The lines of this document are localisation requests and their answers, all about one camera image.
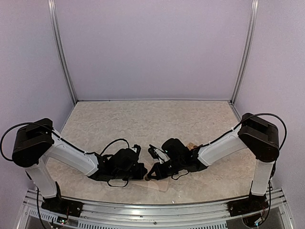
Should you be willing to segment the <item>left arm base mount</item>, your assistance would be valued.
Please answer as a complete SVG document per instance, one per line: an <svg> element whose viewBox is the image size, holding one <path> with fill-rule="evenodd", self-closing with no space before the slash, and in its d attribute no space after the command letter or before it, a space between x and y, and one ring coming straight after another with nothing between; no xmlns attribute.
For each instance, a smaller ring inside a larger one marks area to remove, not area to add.
<svg viewBox="0 0 305 229"><path fill-rule="evenodd" d="M73 217L80 217L83 203L80 201L65 199L61 196L61 190L57 182L57 194L53 198L43 198L42 209Z"/></svg>

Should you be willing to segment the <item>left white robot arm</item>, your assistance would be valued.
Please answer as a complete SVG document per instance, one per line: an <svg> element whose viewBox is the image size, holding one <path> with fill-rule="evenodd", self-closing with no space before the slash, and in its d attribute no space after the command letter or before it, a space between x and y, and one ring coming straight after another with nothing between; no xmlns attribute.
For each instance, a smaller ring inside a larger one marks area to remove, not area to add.
<svg viewBox="0 0 305 229"><path fill-rule="evenodd" d="M52 124L52 120L44 118L18 125L12 161L25 169L56 212L64 211L67 202L59 196L60 188L50 176L43 161L44 156L56 159L99 182L142 180L147 174L144 163L139 162L139 145L120 149L114 155L86 152L65 140Z"/></svg>

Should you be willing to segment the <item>wax seal sticker sheet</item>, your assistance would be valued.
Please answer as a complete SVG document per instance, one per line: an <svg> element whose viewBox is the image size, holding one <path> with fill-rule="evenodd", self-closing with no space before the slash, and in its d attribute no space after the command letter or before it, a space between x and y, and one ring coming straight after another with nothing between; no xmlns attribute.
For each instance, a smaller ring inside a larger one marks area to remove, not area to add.
<svg viewBox="0 0 305 229"><path fill-rule="evenodd" d="M189 142L188 144L187 144L187 148L189 149L189 150L193 150L193 149L195 149L195 148L197 148L198 146L196 145L196 144L194 144L194 143L191 143L191 142Z"/></svg>

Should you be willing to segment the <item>pink envelope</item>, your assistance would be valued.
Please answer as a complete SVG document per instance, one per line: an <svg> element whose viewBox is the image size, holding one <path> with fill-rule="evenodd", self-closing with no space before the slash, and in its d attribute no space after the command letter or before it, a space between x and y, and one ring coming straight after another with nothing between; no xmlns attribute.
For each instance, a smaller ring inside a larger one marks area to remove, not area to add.
<svg viewBox="0 0 305 229"><path fill-rule="evenodd" d="M169 178L162 180L143 180L139 182L139 185L142 187L147 187L151 189L155 189L158 191L167 191L169 186Z"/></svg>

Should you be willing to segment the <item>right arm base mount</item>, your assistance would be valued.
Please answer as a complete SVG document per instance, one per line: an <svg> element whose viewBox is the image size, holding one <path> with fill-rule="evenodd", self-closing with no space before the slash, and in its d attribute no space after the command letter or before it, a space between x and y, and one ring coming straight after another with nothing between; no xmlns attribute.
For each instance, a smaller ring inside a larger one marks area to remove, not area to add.
<svg viewBox="0 0 305 229"><path fill-rule="evenodd" d="M227 203L231 217L264 210L270 207L270 201L267 200L266 193L263 196L256 196L252 193L252 186L249 195L246 198L232 200Z"/></svg>

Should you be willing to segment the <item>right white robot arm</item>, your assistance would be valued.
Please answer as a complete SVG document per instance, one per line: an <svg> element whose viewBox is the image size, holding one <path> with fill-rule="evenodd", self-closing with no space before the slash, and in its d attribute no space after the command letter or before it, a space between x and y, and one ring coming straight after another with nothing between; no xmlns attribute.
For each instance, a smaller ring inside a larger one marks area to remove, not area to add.
<svg viewBox="0 0 305 229"><path fill-rule="evenodd" d="M153 158L160 159L162 154L168 158L155 163L146 177L161 180L177 175L181 170L199 172L246 148L256 158L251 196L244 200L244 208L253 212L263 202L261 196L267 191L274 164L280 153L278 127L262 119L260 114L244 114L235 127L214 141L193 149L189 149L177 138L168 139L160 149L150 146L148 151Z"/></svg>

